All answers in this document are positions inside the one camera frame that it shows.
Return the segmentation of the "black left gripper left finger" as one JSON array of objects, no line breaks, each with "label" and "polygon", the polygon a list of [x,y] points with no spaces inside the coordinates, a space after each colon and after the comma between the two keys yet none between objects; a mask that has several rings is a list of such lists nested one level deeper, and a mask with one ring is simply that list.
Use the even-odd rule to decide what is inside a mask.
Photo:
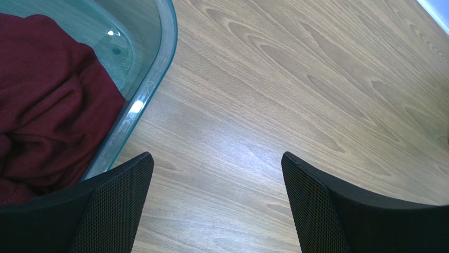
[{"label": "black left gripper left finger", "polygon": [[153,168],[145,152],[74,186],[1,206],[1,252],[131,252]]}]

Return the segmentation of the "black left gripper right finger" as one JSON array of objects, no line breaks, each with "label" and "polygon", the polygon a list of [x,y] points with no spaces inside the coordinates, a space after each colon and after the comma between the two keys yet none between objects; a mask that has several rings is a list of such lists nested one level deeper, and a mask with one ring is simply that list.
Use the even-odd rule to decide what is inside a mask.
[{"label": "black left gripper right finger", "polygon": [[448,206],[368,191],[290,152],[281,167],[302,252],[448,252]]}]

